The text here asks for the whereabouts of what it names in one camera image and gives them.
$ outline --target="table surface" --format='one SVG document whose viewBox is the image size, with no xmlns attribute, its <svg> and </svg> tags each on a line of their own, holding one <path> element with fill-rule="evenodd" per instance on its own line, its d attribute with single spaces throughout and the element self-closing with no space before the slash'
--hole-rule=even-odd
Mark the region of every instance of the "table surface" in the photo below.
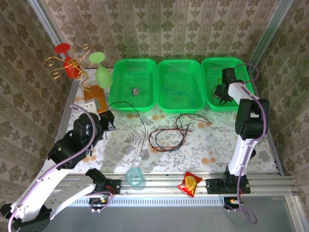
<svg viewBox="0 0 309 232">
<path fill-rule="evenodd" d="M 96 70 L 88 70 L 89 86 L 96 85 Z M 109 89 L 104 90 L 108 105 Z M 84 104 L 84 91 L 78 88 L 75 104 Z M 236 112 L 213 112 L 206 105 L 196 114 L 207 118 L 213 124 L 206 124 L 189 118 L 183 118 L 184 124 L 190 124 L 192 131 L 186 137 L 185 144 L 174 152 L 157 152 L 148 142 L 150 132 L 159 128 L 173 128 L 177 114 L 167 114 L 156 104 L 151 111 L 140 113 L 146 126 L 146 139 L 143 125 L 136 113 L 121 113 L 112 109 L 115 116 L 114 131 L 107 133 L 98 142 L 93 155 L 87 156 L 75 167 L 76 172 L 86 172 L 97 168 L 103 172 L 126 172 L 131 167 L 139 167 L 143 172 L 223 172 L 231 161 L 237 142 L 235 133 Z M 82 112 L 72 111 L 67 131 L 72 130 L 74 120 Z M 158 142 L 164 145 L 177 144 L 180 136 L 175 131 L 162 133 Z M 248 165 L 248 172 L 277 173 L 273 159 L 273 148 L 267 139 L 255 147 L 256 156 Z"/>
</svg>

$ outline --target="gray floor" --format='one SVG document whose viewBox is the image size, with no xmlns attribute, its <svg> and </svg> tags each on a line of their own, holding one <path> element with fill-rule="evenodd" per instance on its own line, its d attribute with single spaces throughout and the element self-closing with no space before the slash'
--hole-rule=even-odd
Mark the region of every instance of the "gray floor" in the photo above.
<svg viewBox="0 0 309 232">
<path fill-rule="evenodd" d="M 284 197 L 247 197 L 258 224 L 221 207 L 109 207 L 92 214 L 87 207 L 67 207 L 44 232 L 293 232 Z"/>
</svg>

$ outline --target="green basket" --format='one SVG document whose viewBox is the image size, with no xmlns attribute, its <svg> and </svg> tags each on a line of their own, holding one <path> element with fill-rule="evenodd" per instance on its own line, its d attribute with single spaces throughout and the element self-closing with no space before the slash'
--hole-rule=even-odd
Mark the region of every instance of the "green basket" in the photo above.
<svg viewBox="0 0 309 232">
<path fill-rule="evenodd" d="M 152 59 L 122 59 L 115 63 L 109 103 L 128 102 L 138 111 L 149 111 L 157 99 L 157 65 Z M 126 103 L 112 105 L 122 112 L 135 112 Z"/>
<path fill-rule="evenodd" d="M 167 59 L 158 64 L 158 104 L 166 113 L 195 113 L 206 105 L 200 64 Z"/>
<path fill-rule="evenodd" d="M 226 58 L 206 58 L 202 61 L 202 71 L 204 77 L 204 85 L 206 92 L 206 99 L 209 108 L 212 111 L 237 111 L 238 104 L 233 100 L 226 104 L 219 105 L 220 99 L 213 96 L 215 87 L 222 83 L 222 69 L 234 68 L 238 64 L 242 64 L 242 60 L 233 57 Z M 249 81 L 248 71 L 246 65 L 239 66 L 235 69 L 235 76 L 238 80 Z M 251 83 L 246 84 L 248 90 L 254 93 Z"/>
</svg>

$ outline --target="wallpaper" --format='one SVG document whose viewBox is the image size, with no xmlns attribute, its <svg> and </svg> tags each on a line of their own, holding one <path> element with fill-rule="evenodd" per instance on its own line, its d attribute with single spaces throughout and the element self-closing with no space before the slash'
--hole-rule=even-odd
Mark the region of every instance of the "wallpaper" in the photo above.
<svg viewBox="0 0 309 232">
<path fill-rule="evenodd" d="M 49 77 L 53 49 L 27 1 L 0 1 L 0 207 L 24 192 L 54 144 L 71 83 Z"/>
<path fill-rule="evenodd" d="M 259 68 L 276 147 L 309 218 L 309 1 L 294 0 Z"/>
<path fill-rule="evenodd" d="M 122 58 L 251 57 L 278 0 L 42 0 L 63 41 Z"/>
</svg>

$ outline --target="snack bag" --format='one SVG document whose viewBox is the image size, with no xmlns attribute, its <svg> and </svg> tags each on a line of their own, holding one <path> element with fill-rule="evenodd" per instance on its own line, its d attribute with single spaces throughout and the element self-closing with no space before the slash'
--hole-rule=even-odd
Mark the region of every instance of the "snack bag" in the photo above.
<svg viewBox="0 0 309 232">
<path fill-rule="evenodd" d="M 197 184 L 201 182 L 203 178 L 193 175 L 192 173 L 186 172 L 183 178 L 183 182 L 178 185 L 178 188 L 184 193 L 191 197 L 194 197 Z"/>
</svg>

